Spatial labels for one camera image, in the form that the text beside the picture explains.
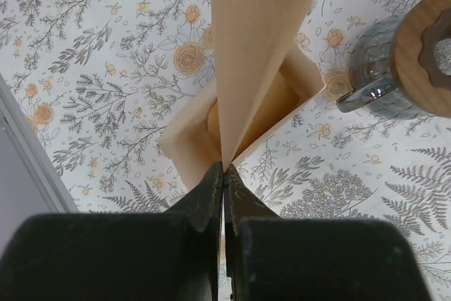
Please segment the brown paper coffee filter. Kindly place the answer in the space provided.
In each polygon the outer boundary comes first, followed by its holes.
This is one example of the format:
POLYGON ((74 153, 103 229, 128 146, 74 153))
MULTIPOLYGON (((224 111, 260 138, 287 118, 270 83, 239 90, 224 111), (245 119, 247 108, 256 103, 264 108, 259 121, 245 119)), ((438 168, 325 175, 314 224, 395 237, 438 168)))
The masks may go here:
POLYGON ((217 88, 266 93, 313 0, 211 0, 217 88))

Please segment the grey glass carafe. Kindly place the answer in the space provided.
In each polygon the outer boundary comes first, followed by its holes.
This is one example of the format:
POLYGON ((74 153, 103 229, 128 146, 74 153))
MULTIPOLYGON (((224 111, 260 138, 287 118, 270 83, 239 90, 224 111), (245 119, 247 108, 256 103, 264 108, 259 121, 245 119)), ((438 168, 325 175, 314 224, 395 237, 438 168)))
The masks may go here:
POLYGON ((357 40, 348 63, 351 92, 336 100, 349 113, 366 107, 377 116, 412 120, 428 116, 401 93, 390 68, 390 52, 403 15, 391 15, 374 23, 357 40))

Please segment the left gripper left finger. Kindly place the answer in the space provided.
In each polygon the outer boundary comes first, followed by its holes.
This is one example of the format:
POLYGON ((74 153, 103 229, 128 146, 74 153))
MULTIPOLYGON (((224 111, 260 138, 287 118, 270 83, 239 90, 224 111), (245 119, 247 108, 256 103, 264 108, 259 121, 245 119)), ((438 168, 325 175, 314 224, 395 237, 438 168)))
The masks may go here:
POLYGON ((216 300, 223 166, 162 213, 40 214, 1 257, 2 300, 216 300))

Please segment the orange coffee filter box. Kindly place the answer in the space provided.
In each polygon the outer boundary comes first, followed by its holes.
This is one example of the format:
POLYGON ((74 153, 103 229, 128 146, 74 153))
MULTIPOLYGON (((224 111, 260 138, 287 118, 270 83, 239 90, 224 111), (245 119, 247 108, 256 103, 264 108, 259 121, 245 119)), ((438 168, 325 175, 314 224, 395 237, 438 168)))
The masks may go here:
POLYGON ((159 139, 181 182, 191 190, 214 162, 240 164, 324 88, 319 67, 292 46, 268 92, 210 82, 165 127, 159 139))

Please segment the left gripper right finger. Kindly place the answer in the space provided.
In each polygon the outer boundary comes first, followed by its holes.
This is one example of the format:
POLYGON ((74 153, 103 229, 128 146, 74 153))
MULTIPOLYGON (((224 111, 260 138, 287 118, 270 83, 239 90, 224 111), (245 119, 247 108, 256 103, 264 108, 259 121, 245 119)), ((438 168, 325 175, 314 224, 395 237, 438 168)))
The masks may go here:
POLYGON ((284 219, 242 182, 223 178, 227 274, 234 300, 421 300, 423 278, 394 225, 284 219))

